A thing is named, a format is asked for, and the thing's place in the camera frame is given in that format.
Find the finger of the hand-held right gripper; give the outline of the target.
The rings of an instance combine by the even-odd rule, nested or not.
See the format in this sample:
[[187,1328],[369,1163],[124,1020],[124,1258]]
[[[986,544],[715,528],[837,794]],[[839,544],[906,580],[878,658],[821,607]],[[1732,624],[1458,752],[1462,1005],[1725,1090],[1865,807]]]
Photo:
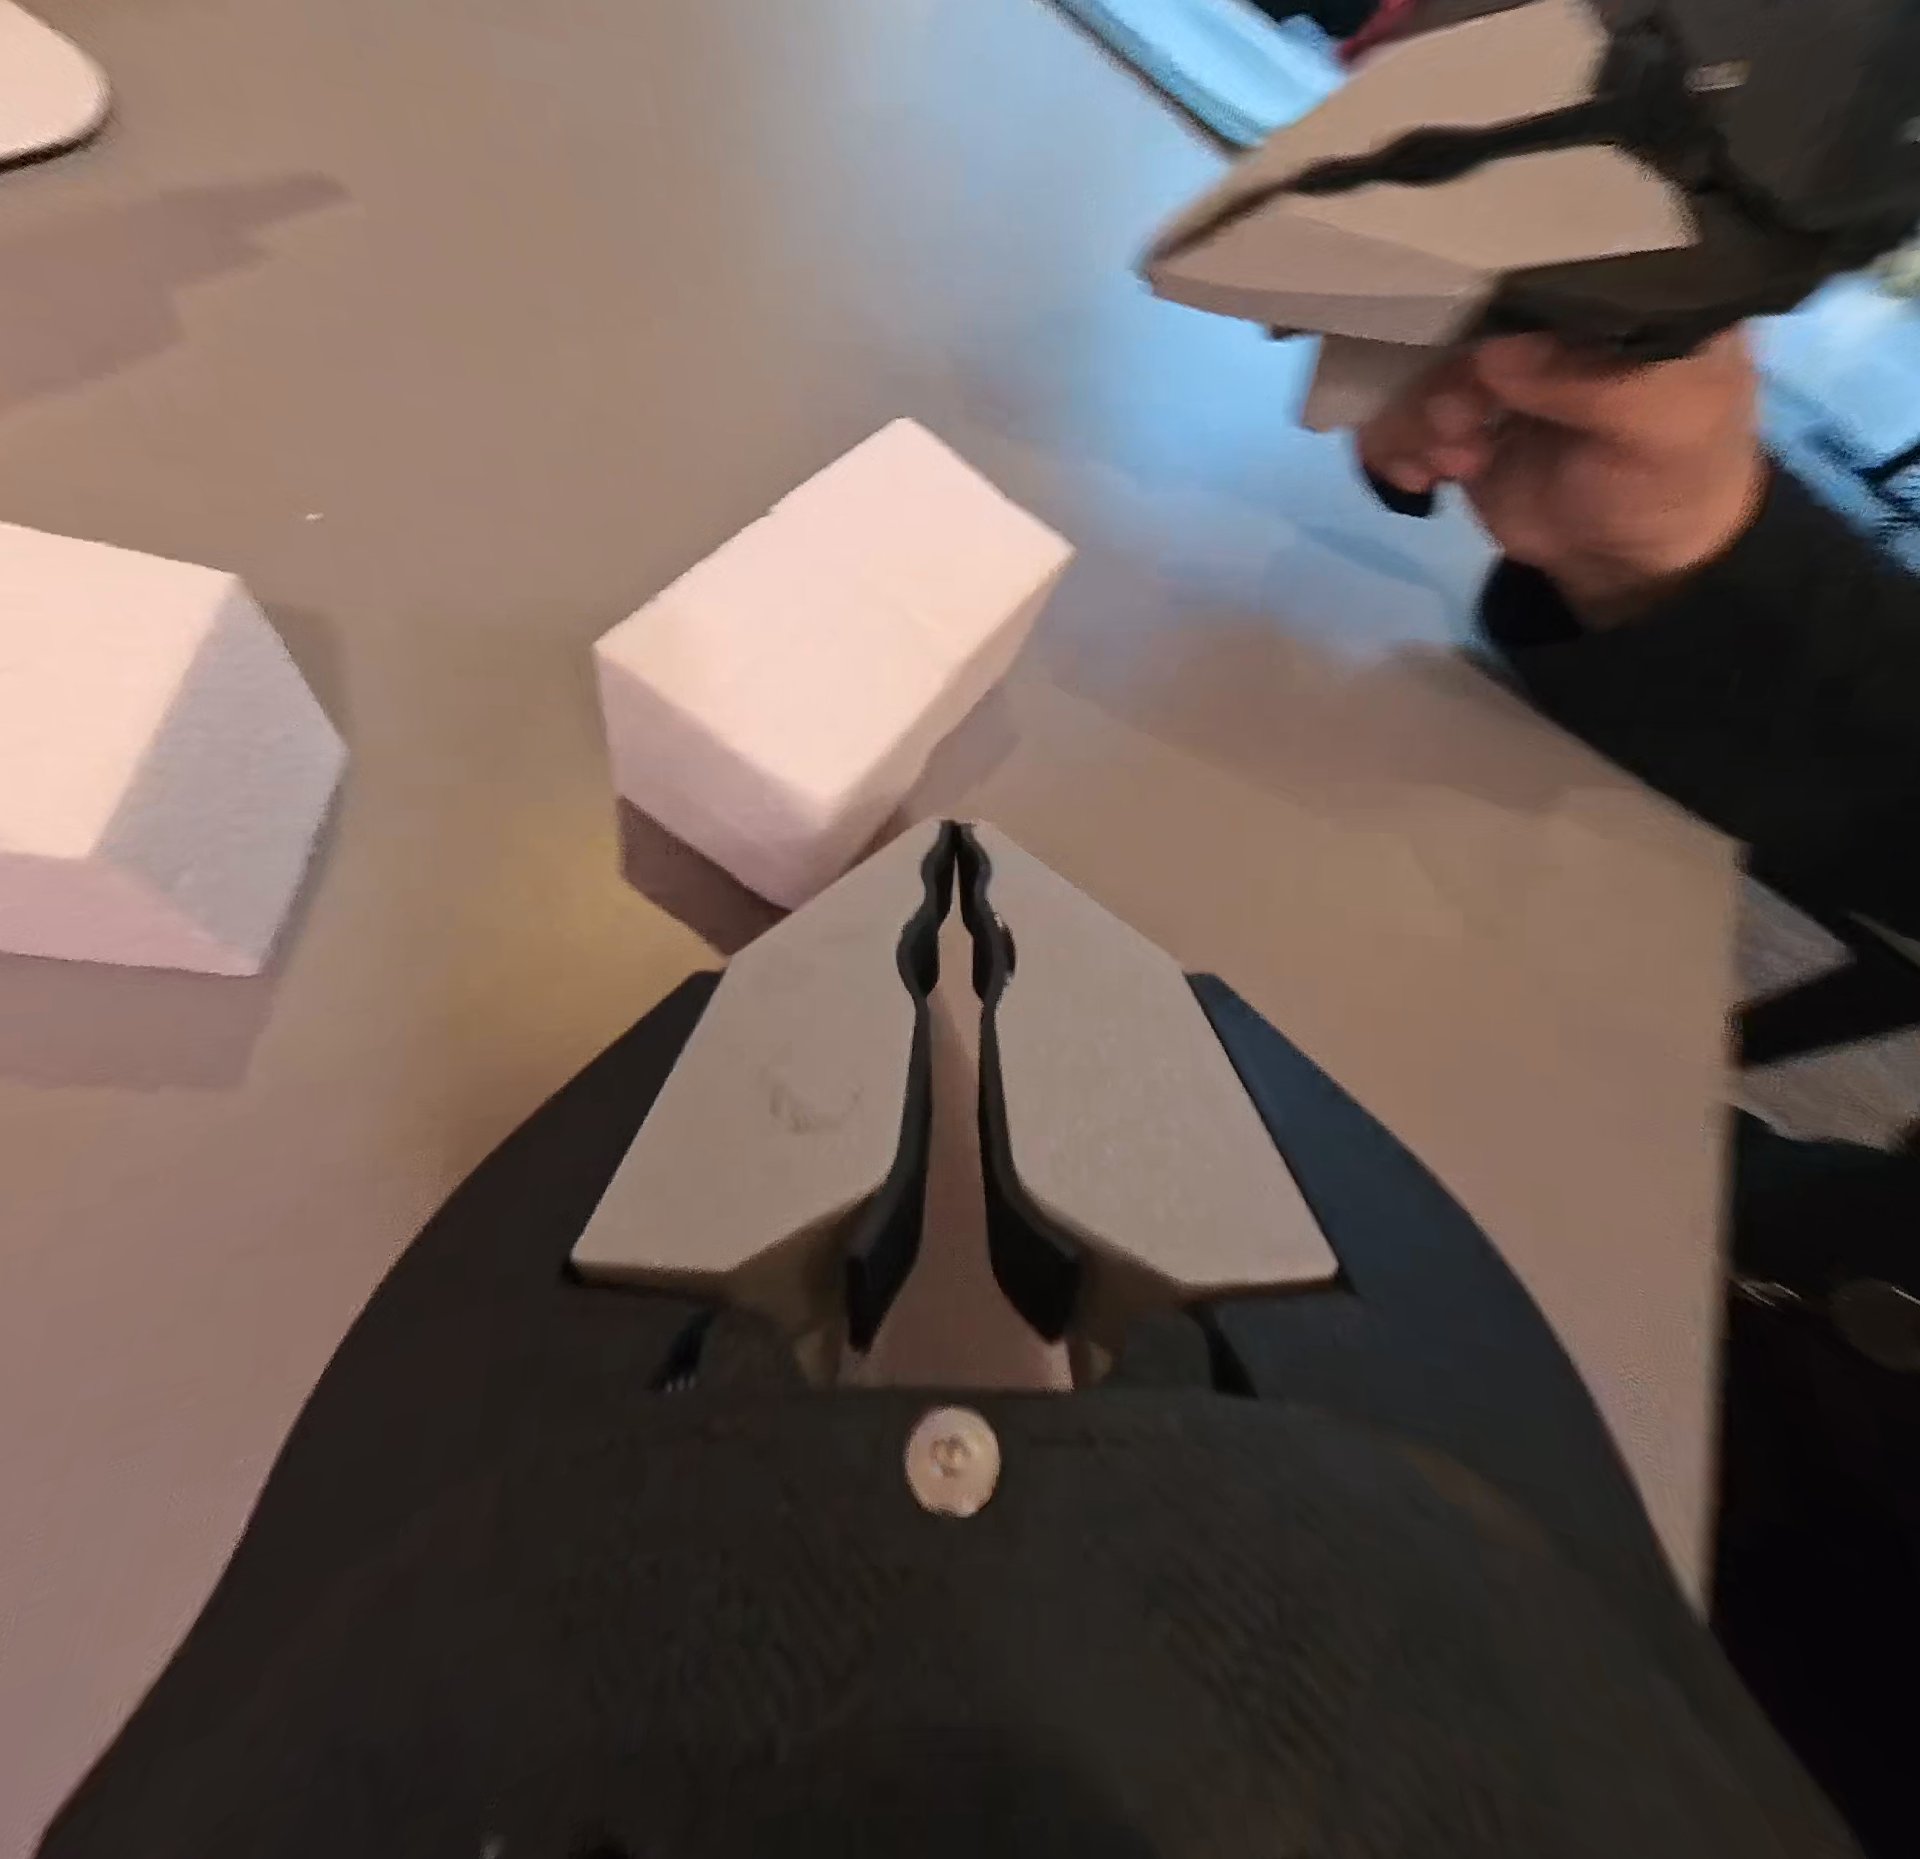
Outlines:
[[1452,186],[1562,199],[1594,179],[1608,195],[1611,152],[1515,145],[1523,125],[1598,95],[1608,50],[1591,0],[1537,0],[1382,50],[1236,166],[1232,199],[1427,199]]
[[1168,232],[1145,278],[1161,300],[1316,339],[1308,433],[1355,433],[1470,342],[1502,282],[1694,243],[1653,166],[1608,147],[1500,157],[1442,186],[1221,197]]

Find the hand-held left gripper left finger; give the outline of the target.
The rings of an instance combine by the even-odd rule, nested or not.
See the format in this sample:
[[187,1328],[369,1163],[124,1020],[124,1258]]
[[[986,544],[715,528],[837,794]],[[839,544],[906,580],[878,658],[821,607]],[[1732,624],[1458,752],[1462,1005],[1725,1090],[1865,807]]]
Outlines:
[[932,1000],[959,825],[925,822],[739,952],[573,1274],[869,1352],[925,1235]]

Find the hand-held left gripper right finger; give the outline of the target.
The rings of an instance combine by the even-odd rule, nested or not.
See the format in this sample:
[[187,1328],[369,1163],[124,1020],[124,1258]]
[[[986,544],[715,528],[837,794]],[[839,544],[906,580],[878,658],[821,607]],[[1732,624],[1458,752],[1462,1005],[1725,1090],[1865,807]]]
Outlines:
[[995,1284],[1046,1344],[1124,1344],[1338,1258],[1189,975],[993,825],[955,831]]

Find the white hard foam cube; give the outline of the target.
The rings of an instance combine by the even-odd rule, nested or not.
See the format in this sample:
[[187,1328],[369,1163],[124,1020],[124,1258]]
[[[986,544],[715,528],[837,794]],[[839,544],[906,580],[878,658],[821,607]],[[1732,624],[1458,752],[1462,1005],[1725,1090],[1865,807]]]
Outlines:
[[347,746],[237,575],[3,528],[3,951],[253,979]]
[[1073,557],[900,416],[596,642],[615,794],[802,908],[1006,677]]

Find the person's right hand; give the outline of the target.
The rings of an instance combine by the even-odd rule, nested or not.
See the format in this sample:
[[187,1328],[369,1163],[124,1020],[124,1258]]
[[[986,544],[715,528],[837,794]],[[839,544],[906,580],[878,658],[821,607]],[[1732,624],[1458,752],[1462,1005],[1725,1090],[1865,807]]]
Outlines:
[[1589,630],[1629,624],[1712,564],[1771,488],[1746,328],[1666,361],[1486,339],[1382,405],[1356,457],[1406,495],[1458,488],[1500,554]]

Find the grey flat tray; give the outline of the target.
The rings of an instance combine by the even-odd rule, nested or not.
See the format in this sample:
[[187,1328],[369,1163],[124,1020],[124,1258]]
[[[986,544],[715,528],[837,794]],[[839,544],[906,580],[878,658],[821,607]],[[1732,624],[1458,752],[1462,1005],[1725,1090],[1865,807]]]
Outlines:
[[1345,80],[1305,19],[1246,0],[1044,0],[1214,145],[1247,152],[1297,125]]

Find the white stand with wooden board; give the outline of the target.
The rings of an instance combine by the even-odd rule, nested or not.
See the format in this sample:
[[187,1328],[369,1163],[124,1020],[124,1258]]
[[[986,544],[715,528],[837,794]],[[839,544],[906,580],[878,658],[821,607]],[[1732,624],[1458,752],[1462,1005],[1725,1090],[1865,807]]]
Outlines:
[[108,123],[99,65],[16,0],[3,0],[3,171],[63,157]]

